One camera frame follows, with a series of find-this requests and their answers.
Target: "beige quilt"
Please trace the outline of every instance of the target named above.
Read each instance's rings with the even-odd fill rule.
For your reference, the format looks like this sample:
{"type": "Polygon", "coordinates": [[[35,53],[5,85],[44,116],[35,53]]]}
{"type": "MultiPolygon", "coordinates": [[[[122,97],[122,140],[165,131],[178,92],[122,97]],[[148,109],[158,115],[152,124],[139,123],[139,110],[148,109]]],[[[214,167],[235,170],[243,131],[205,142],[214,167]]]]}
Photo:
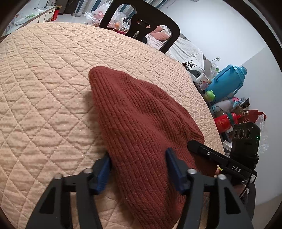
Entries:
{"type": "MultiPolygon", "coordinates": [[[[88,81],[94,66],[158,85],[189,111],[205,144],[223,152],[208,107],[181,63],[89,25],[25,26],[0,43],[0,205],[15,228],[25,228],[54,174],[78,174],[106,151],[88,81]]],[[[113,176],[95,199],[103,228],[140,228],[113,176]]],[[[72,210],[78,228],[75,198],[72,210]]]]}

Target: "white floor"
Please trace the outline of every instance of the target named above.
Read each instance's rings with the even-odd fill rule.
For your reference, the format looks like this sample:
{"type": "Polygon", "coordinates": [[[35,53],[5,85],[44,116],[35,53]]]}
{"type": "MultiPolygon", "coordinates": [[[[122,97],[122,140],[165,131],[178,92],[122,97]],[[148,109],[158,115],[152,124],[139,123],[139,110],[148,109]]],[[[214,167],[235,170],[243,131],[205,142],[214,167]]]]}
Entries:
{"type": "Polygon", "coordinates": [[[52,22],[73,22],[73,23],[80,23],[84,24],[86,22],[86,17],[84,16],[83,13],[79,13],[81,17],[73,17],[71,14],[63,14],[63,15],[58,15],[57,20],[52,21],[52,22]]]}

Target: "black plastic chair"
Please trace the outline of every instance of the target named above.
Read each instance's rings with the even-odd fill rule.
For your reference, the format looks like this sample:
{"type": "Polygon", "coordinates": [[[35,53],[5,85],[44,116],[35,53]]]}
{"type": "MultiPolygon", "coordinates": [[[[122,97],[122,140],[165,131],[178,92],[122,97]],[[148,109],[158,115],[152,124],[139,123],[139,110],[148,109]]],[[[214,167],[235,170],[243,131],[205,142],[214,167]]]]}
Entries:
{"type": "Polygon", "coordinates": [[[142,39],[148,33],[154,31],[158,25],[166,25],[170,29],[171,35],[160,48],[160,51],[163,53],[166,53],[179,37],[180,29],[178,25],[170,17],[143,0],[114,0],[106,11],[99,27],[107,28],[115,11],[122,4],[129,4],[133,6],[136,11],[136,14],[131,18],[131,25],[126,36],[133,37],[135,33],[139,31],[138,35],[134,38],[142,41],[142,39]],[[146,25],[149,24],[150,28],[146,28],[140,21],[146,22],[146,25]]]}

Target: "red water bottle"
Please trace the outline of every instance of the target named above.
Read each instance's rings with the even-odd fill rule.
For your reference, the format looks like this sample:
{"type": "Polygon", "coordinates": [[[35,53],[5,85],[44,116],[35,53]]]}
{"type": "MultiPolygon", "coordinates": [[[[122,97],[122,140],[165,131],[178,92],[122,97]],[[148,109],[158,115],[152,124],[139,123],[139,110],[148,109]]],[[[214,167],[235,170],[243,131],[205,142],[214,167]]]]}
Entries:
{"type": "Polygon", "coordinates": [[[241,118],[242,115],[236,115],[235,113],[229,113],[221,115],[217,118],[214,118],[214,122],[218,132],[221,134],[228,129],[230,129],[235,124],[238,124],[238,119],[241,118]]]}

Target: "thermos handle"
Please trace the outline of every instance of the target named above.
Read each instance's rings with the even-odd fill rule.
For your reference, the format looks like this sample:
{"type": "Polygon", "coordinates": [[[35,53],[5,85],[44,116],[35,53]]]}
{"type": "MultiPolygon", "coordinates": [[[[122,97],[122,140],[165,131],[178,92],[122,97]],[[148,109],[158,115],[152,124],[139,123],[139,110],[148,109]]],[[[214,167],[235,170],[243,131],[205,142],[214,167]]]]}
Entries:
{"type": "Polygon", "coordinates": [[[228,95],[226,96],[228,99],[232,99],[234,97],[234,95],[237,93],[237,91],[239,91],[239,89],[243,86],[243,84],[241,83],[239,85],[239,87],[236,89],[236,91],[233,93],[233,95],[231,97],[228,97],[228,95]]]}
{"type": "Polygon", "coordinates": [[[227,68],[227,69],[223,69],[215,78],[214,78],[214,81],[215,82],[218,82],[218,79],[225,73],[225,72],[227,72],[229,69],[231,69],[231,68],[233,68],[234,70],[235,70],[235,68],[234,68],[234,66],[231,66],[230,68],[227,68]]]}

